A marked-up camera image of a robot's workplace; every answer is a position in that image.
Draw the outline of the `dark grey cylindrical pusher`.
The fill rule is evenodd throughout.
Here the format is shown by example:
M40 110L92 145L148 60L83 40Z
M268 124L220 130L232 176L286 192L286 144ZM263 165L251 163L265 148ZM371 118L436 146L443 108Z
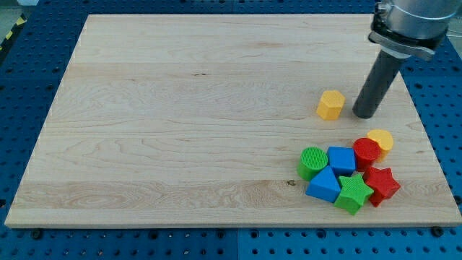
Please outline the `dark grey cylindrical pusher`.
M372 118L407 56L397 57L381 50L353 105L358 118Z

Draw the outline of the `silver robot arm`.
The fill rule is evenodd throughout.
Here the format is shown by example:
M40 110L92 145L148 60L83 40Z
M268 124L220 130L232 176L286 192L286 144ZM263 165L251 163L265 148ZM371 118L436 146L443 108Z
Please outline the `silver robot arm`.
M353 105L355 116L371 118L403 63L434 57L461 0L382 0L375 4L368 40L380 51Z

